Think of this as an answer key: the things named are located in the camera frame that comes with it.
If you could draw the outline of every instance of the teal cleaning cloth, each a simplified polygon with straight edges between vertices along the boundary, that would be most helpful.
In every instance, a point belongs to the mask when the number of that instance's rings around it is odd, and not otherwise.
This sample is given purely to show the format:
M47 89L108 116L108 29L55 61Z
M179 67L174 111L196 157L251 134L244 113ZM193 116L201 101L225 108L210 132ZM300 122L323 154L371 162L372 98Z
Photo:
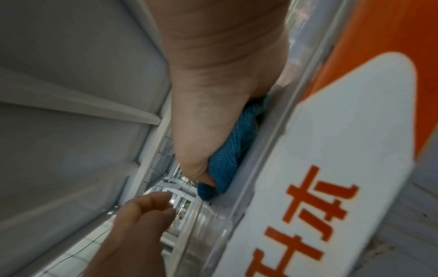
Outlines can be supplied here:
M209 159L209 173L216 181L217 187L199 183L198 195L202 200L210 201L228 189L245 154L256 139L257 119L266 112L268 98L250 102L244 108L227 141Z

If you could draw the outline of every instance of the textured blue fabric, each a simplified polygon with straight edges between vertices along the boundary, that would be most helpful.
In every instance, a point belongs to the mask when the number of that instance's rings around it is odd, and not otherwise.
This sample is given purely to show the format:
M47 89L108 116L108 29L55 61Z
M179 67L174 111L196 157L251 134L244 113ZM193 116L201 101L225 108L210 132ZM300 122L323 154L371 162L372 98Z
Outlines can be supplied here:
M198 195L204 201L211 200L218 193L225 193L237 173L237 169L257 135L256 119L268 106L269 99L249 103L228 137L227 141L209 160L209 173L216 181L216 188L204 183L198 184Z

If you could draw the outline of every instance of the skin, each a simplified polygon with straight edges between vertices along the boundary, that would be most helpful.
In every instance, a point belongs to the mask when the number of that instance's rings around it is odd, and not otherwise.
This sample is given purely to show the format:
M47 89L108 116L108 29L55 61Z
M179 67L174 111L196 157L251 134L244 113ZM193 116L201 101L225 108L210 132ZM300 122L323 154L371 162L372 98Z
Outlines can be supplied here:
M289 0L147 0L169 61L174 149L184 175L215 186L208 159L244 106L265 96L286 63ZM125 204L85 277L164 277L160 237L171 194Z

